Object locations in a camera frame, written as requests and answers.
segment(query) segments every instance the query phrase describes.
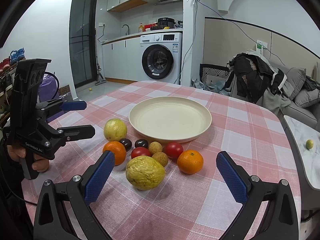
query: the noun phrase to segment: blue and white label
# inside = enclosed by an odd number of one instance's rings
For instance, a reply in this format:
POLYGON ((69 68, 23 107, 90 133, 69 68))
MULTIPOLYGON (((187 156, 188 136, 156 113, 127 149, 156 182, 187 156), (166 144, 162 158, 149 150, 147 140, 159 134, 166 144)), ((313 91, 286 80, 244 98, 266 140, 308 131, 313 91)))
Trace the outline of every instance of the blue and white label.
POLYGON ((174 43, 172 46, 173 46, 172 52, 178 52, 178 50, 179 50, 179 44, 175 44, 175 43, 174 43))

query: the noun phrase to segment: plate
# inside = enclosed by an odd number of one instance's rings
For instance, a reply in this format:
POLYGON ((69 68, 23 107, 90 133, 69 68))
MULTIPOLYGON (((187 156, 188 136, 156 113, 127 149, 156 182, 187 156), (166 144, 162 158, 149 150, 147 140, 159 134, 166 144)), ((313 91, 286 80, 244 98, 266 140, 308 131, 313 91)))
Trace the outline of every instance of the plate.
POLYGON ((198 138, 210 127, 208 109, 180 97, 151 98, 137 104, 129 114, 132 127, 160 143, 183 143, 198 138))

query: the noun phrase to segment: wrinkled yellow fruit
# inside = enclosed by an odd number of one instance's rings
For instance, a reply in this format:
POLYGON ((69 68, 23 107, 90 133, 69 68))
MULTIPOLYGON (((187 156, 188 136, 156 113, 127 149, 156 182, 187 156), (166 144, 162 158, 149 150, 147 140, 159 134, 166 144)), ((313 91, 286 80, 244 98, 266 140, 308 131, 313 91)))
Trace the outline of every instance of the wrinkled yellow fruit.
POLYGON ((149 145, 149 152, 151 153, 151 156, 155 153, 162 152, 162 150, 162 145, 158 142, 152 142, 149 145))
POLYGON ((167 156, 167 154, 163 153, 163 152, 158 152, 155 153, 152 156, 153 159, 155 159, 156 161, 158 161, 162 166, 167 166, 168 162, 169 162, 169 158, 167 156))
POLYGON ((307 148, 308 150, 311 150, 311 149, 313 148, 313 140, 308 140, 308 141, 306 142, 306 148, 307 148))
POLYGON ((127 136, 127 126, 120 119, 110 119, 104 126, 103 134, 109 142, 118 142, 127 136))
POLYGON ((138 156, 128 162, 125 176, 135 188, 149 190, 161 183, 165 176, 165 169, 149 156, 138 156))

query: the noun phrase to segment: plate rim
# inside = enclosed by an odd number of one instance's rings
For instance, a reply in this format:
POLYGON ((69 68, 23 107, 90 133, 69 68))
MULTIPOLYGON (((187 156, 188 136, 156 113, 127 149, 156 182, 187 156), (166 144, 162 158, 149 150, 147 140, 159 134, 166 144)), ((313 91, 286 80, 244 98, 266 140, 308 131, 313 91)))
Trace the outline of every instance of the plate rim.
POLYGON ((146 99, 146 100, 143 100, 143 101, 137 103, 137 104, 130 110, 130 112, 129 112, 129 117, 128 117, 128 118, 129 118, 129 123, 130 123, 130 125, 131 125, 138 133, 140 133, 140 134, 142 134, 142 135, 144 135, 144 136, 146 136, 146 137, 154 138, 154 139, 156 139, 156 140, 161 140, 161 141, 184 141, 184 140, 188 140, 188 139, 192 139, 192 138, 198 138, 199 136, 201 136, 204 132, 206 132, 206 131, 210 128, 210 125, 212 124, 212 114, 210 113, 209 109, 207 109, 205 106, 201 105, 199 102, 197 102, 197 101, 195 101, 195 100, 192 100, 192 99, 189 99, 189 98, 176 97, 176 96, 174 96, 174 97, 164 96, 164 97, 155 97, 155 98, 148 98, 148 99, 146 99), (183 98, 183 99, 186 99, 186 100, 193 101, 193 102, 197 103, 198 105, 200 105, 201 107, 203 107, 203 108, 209 113, 209 115, 210 115, 210 124, 209 124, 208 127, 206 127, 206 128, 204 129, 204 131, 202 131, 201 133, 199 133, 199 134, 197 134, 197 135, 194 135, 194 136, 192 136, 192 137, 188 137, 188 138, 179 138, 179 139, 174 139, 174 140, 173 140, 173 139, 165 139, 165 138, 156 138, 156 137, 152 137, 152 136, 150 136, 150 135, 147 135, 147 134, 141 132, 139 129, 137 129, 137 128, 132 124, 131 119, 130 119, 130 116, 131 116, 132 110, 133 110, 138 104, 141 104, 141 103, 143 103, 143 102, 145 102, 145 101, 148 101, 148 100, 151 100, 151 99, 155 99, 155 98, 183 98))

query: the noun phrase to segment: white washing machine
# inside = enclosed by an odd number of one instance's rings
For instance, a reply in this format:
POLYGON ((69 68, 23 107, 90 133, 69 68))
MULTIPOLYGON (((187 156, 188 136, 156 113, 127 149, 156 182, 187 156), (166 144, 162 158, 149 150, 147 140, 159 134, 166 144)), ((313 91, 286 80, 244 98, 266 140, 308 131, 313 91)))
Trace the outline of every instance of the white washing machine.
POLYGON ((182 33, 156 33, 140 37, 141 80, 180 84, 182 33))

